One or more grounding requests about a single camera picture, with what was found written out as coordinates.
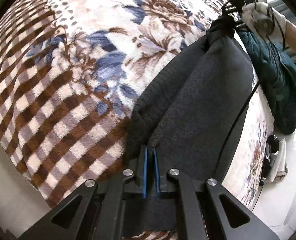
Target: black fabric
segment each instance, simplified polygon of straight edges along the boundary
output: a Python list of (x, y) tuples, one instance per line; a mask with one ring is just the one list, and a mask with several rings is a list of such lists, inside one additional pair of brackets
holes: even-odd
[[(125, 162), (136, 158), (140, 145), (147, 144), (191, 178), (224, 179), (247, 109), (222, 151), (223, 143), (251, 93), (253, 80), (251, 60), (233, 38), (230, 23), (229, 17), (214, 21), (206, 36), (177, 55), (143, 92), (133, 109)], [(171, 230), (176, 225), (174, 205), (162, 204), (166, 201), (151, 197), (133, 204), (123, 235)]]

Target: green towel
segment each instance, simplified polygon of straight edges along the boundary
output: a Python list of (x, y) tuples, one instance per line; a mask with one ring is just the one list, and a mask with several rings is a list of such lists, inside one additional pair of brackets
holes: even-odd
[(238, 32), (261, 87), (275, 125), (284, 134), (296, 129), (296, 66), (278, 43), (265, 43), (252, 32)]

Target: bed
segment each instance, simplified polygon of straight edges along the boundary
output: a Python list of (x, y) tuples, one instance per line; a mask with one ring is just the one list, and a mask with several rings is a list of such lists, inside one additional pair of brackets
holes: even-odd
[[(85, 180), (108, 179), (123, 168), (136, 99), (205, 35), (225, 2), (16, 0), (9, 8), (0, 20), (0, 144), (50, 207)], [(272, 133), (259, 87), (223, 181), (248, 208)], [(134, 237), (176, 238), (174, 232)]]

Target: hand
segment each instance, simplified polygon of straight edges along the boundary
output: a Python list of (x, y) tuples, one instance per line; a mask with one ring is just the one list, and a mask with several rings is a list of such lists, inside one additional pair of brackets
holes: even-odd
[(241, 15), (241, 19), (249, 27), (249, 29), (256, 34), (258, 34), (255, 28), (256, 18), (260, 14), (264, 14), (264, 15), (269, 15), (270, 19), (272, 19), (272, 14), (273, 14), (275, 18), (275, 28), (271, 33), (258, 30), (259, 35), (264, 39), (266, 38), (266, 36), (268, 36), (269, 39), (271, 39), (272, 41), (279, 41), (283, 43), (284, 41), (283, 37), (286, 36), (286, 17), (284, 15), (277, 12), (274, 8), (269, 9), (268, 4), (263, 2), (257, 2), (256, 9), (255, 9), (255, 4), (250, 3), (248, 5), (243, 6), (242, 10), (243, 10), (243, 13)]

